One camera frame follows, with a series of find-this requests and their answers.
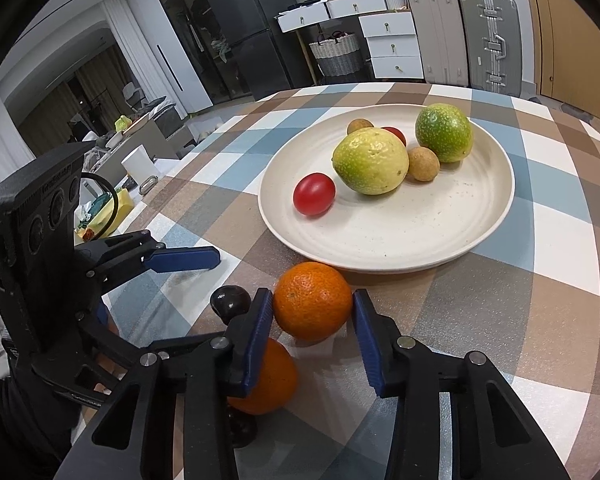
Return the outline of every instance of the laundry basket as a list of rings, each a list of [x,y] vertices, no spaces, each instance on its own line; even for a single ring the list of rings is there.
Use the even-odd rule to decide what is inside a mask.
[[[357,72],[363,66],[360,45],[355,34],[334,32],[330,38],[310,43],[318,67],[325,77],[347,75]]]

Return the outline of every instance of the white drawer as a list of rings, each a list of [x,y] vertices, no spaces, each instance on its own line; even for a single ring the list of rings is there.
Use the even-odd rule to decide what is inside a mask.
[[[387,36],[367,38],[371,57],[418,56],[420,47],[416,36]]]
[[[374,66],[374,74],[377,78],[422,79],[424,77],[420,56],[372,57],[371,64]]]
[[[360,27],[362,27],[362,34],[365,38],[416,33],[410,12],[384,12],[360,16]]]
[[[327,9],[332,18],[342,18],[343,16],[386,10],[386,3],[384,0],[329,0]]]
[[[290,10],[286,14],[278,16],[278,24],[282,32],[296,30],[296,28],[314,23],[326,22],[329,19],[329,13],[324,2],[318,2],[306,7],[298,7]]]

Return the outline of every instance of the checkered tablecloth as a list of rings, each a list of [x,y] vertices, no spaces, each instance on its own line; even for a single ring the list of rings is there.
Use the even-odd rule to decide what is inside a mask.
[[[145,273],[105,298],[137,345],[221,330],[210,293],[236,283],[254,293],[302,258],[271,235],[258,212],[268,161],[304,128],[375,104],[451,103],[509,154],[516,193],[501,227],[471,253],[400,276],[346,274],[403,334],[463,356],[485,352],[526,404],[573,480],[600,466],[600,133],[531,102],[465,88],[362,83],[284,91],[249,106],[181,161],[121,227],[148,228],[168,246],[211,244],[213,270]],[[394,400],[366,382],[350,325],[309,347],[278,338],[296,357],[300,385],[288,406],[260,418],[236,453],[240,478],[382,479]],[[449,478],[450,423],[441,459]]]

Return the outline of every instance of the brown curtain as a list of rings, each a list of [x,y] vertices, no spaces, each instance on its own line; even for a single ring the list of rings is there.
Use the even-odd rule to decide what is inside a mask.
[[[87,98],[90,101],[97,100],[102,106],[102,122],[108,130],[115,130],[120,115],[132,113],[122,95],[122,88],[133,79],[117,45],[110,46],[87,61],[75,71],[75,76]]]
[[[39,102],[20,123],[18,131],[35,156],[40,156],[71,136],[69,120],[80,111],[78,100],[64,81]]]

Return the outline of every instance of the wooden door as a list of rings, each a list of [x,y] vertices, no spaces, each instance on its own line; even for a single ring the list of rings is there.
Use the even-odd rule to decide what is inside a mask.
[[[538,93],[600,118],[600,30],[575,0],[530,4],[537,10],[532,17],[539,19]]]

